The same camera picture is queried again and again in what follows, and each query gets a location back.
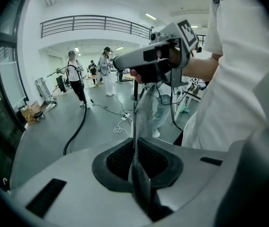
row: white sleeve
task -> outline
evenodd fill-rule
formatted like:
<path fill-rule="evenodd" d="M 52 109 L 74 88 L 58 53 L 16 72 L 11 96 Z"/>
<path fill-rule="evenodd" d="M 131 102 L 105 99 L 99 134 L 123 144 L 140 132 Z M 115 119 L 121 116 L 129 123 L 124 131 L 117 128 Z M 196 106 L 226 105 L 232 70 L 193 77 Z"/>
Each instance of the white sleeve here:
<path fill-rule="evenodd" d="M 219 34 L 217 31 L 217 17 L 216 17 L 216 5 L 211 0 L 210 11 L 209 11 L 209 22 L 206 40 L 203 46 L 203 50 L 210 53 L 223 55 L 223 47 L 220 42 Z"/>

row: metal railing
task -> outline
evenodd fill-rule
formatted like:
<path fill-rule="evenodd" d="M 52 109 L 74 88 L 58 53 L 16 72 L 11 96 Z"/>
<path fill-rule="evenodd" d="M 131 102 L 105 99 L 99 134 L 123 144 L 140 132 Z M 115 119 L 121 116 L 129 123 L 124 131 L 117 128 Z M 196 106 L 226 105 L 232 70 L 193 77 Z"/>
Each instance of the metal railing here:
<path fill-rule="evenodd" d="M 100 15 L 76 15 L 59 17 L 47 20 L 40 24 L 41 38 L 56 33 L 80 29 L 102 29 L 119 31 L 131 35 L 137 35 L 146 39 L 150 39 L 151 34 L 151 29 L 148 27 L 124 19 Z"/>
<path fill-rule="evenodd" d="M 205 35 L 197 35 L 199 38 L 199 44 L 204 45 L 206 36 Z"/>
<path fill-rule="evenodd" d="M 8 57 L 8 48 L 0 47 L 0 62 L 2 62 L 6 57 Z"/>

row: black mesh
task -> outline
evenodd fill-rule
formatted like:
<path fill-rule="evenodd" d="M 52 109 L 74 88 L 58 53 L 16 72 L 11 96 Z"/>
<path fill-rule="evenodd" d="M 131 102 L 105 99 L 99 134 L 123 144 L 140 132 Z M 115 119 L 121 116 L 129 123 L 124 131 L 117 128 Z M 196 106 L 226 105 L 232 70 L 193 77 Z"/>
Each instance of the black mesh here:
<path fill-rule="evenodd" d="M 150 179 L 163 172 L 168 166 L 165 156 L 142 142 L 139 143 L 139 161 Z"/>
<path fill-rule="evenodd" d="M 133 158 L 133 144 L 125 145 L 108 156 L 106 165 L 115 175 L 128 180 L 128 173 Z"/>

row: black cap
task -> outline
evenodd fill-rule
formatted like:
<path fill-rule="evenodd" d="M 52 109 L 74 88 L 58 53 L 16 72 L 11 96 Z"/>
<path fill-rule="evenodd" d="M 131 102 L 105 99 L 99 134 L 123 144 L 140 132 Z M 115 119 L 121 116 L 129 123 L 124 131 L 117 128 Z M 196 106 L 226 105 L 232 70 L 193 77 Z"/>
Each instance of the black cap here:
<path fill-rule="evenodd" d="M 105 47 L 104 51 L 112 52 L 112 50 L 109 47 Z"/>
<path fill-rule="evenodd" d="M 68 56 L 70 56 L 71 54 L 76 55 L 76 54 L 74 53 L 74 51 L 69 51 L 69 52 L 68 52 Z"/>

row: woman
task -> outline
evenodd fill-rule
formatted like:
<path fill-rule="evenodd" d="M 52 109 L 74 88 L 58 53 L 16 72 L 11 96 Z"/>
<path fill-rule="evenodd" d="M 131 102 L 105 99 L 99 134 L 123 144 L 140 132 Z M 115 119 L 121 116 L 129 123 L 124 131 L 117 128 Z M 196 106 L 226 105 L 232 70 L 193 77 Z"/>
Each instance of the woman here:
<path fill-rule="evenodd" d="M 76 54 L 74 53 L 74 51 L 69 51 L 68 57 L 69 57 L 68 65 L 74 65 L 75 67 L 77 67 L 81 71 L 83 71 L 82 66 L 80 66 L 78 60 L 76 60 Z M 76 93 L 76 95 L 78 95 L 78 98 L 80 100 L 79 105 L 83 106 L 86 102 L 86 98 L 85 98 L 84 91 L 82 90 L 81 81 L 78 78 L 78 73 L 73 66 L 68 66 L 61 71 L 61 74 L 65 74 L 67 69 L 69 71 L 68 78 L 69 78 L 69 82 L 72 86 L 72 89 Z"/>
<path fill-rule="evenodd" d="M 111 77 L 110 77 L 110 68 L 112 67 L 111 62 L 109 60 L 109 53 L 111 49 L 109 47 L 104 48 L 104 52 L 98 61 L 98 66 L 100 68 L 101 76 L 103 78 L 105 84 L 105 90 L 107 96 L 114 95 Z"/>

